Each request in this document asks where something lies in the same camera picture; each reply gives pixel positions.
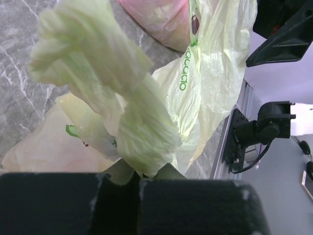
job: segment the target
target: translucent plastic bag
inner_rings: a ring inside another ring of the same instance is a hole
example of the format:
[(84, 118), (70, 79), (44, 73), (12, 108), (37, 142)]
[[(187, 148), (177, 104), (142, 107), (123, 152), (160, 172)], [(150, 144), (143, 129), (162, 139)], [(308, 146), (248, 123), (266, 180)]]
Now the translucent plastic bag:
[(90, 109), (79, 98), (72, 97), (72, 94), (59, 97), (44, 122), (6, 153), (2, 160), (5, 171), (102, 172), (113, 164), (105, 155), (66, 133), (66, 126), (73, 123), (64, 112), (60, 101), (65, 108), (80, 107), (76, 109), (78, 112), (84, 108)]
[(118, 0), (155, 39), (185, 52), (189, 43), (188, 0)]
[[(38, 82), (68, 84), (138, 173), (153, 177), (172, 163), (184, 174), (237, 101), (256, 6), (190, 0), (190, 45), (151, 77), (151, 61), (119, 28), (109, 1), (64, 0), (40, 15), (29, 71)], [(105, 154), (101, 132), (77, 123), (77, 135)]]

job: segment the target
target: wire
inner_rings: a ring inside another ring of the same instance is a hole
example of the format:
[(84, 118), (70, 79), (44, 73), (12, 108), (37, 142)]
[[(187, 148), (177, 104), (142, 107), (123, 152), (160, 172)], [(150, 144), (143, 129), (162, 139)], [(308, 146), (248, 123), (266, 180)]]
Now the wire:
[(268, 142), (268, 144), (266, 145), (265, 149), (262, 151), (262, 153), (258, 156), (257, 159), (255, 159), (253, 161), (253, 163), (251, 163), (250, 165), (248, 165), (247, 167), (241, 169), (241, 170), (236, 170), (236, 171), (231, 171), (231, 173), (233, 174), (239, 174), (239, 173), (243, 173), (251, 168), (253, 168), (255, 165), (257, 165), (257, 163), (260, 161), (261, 158), (263, 158), (263, 156), (266, 154), (266, 152), (268, 151), (269, 147), (270, 147), (271, 142)]

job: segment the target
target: gray marble floor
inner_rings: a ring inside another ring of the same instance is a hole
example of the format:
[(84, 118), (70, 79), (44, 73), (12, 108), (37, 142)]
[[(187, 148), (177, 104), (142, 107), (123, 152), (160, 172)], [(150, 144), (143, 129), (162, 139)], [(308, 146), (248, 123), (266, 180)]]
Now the gray marble floor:
[[(154, 62), (151, 72), (181, 55), (149, 36), (116, 0), (111, 3), (124, 32)], [(55, 4), (56, 0), (0, 0), (0, 161), (43, 121), (55, 98), (68, 92), (67, 87), (33, 82), (26, 70), (31, 48), (37, 41), (38, 15)], [(205, 178), (209, 174), (220, 131), (221, 125), (206, 153), (191, 167), (188, 173), (191, 178)]]

